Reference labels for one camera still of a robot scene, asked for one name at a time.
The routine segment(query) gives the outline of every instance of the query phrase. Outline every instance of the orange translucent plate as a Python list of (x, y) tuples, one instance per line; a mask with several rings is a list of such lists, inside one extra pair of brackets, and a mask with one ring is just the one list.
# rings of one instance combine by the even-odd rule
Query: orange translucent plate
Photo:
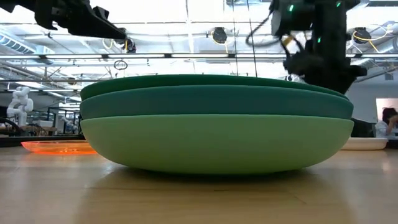
[(86, 140), (22, 142), (27, 150), (39, 154), (82, 155), (96, 154)]

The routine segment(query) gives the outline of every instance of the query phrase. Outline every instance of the table surface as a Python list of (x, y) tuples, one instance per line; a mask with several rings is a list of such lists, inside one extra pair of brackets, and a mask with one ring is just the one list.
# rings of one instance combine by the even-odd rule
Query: table surface
[(132, 170), (99, 155), (0, 149), (0, 223), (396, 224), (398, 150), (341, 151), (257, 177)]

